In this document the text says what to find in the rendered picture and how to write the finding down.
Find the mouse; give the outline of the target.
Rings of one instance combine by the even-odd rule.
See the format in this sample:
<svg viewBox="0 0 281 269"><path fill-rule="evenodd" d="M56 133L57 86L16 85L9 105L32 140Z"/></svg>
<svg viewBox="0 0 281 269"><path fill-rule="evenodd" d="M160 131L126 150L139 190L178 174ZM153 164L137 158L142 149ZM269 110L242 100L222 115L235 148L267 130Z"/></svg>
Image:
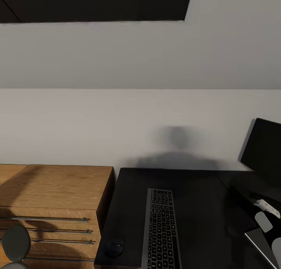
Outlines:
<svg viewBox="0 0 281 269"><path fill-rule="evenodd" d="M109 257L117 257L123 250L123 240L110 239L104 244L103 250Z"/></svg>

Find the notebook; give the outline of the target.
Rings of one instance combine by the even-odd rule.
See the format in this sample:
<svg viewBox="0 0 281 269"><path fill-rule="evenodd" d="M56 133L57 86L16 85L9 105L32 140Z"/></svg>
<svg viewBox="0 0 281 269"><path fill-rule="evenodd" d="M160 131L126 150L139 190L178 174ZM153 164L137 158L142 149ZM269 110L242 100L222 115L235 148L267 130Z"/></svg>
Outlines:
<svg viewBox="0 0 281 269"><path fill-rule="evenodd" d="M265 239L261 228L246 232L245 235L252 241L252 243L259 249L263 256L271 263L275 269L279 269L277 260Z"/></svg>

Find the swivel chair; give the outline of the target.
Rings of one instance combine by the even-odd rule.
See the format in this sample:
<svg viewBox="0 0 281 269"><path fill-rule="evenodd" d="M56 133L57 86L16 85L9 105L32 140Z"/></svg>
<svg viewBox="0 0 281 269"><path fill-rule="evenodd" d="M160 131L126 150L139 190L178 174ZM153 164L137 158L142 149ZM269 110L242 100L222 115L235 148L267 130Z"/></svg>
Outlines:
<svg viewBox="0 0 281 269"><path fill-rule="evenodd" d="M16 224L8 228L2 236L2 246L11 262L0 269L31 269L24 263L31 248L31 239L23 225Z"/></svg>

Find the keyboard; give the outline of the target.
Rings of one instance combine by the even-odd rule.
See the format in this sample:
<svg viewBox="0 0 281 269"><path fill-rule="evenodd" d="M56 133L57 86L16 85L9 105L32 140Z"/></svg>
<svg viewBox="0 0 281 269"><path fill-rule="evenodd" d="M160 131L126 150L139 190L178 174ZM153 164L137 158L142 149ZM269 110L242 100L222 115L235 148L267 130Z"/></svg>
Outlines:
<svg viewBox="0 0 281 269"><path fill-rule="evenodd" d="M170 190L148 188L141 269L182 269Z"/></svg>

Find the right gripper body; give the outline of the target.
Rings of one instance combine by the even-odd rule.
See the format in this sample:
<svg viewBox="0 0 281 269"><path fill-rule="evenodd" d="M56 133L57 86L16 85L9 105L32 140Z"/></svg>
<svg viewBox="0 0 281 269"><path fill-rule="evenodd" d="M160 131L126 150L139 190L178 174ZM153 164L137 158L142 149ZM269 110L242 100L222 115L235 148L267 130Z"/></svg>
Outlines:
<svg viewBox="0 0 281 269"><path fill-rule="evenodd" d="M238 202L238 205L252 218L251 212L254 209L260 209L256 205L252 204L249 200L246 198L243 198L240 202Z"/></svg>

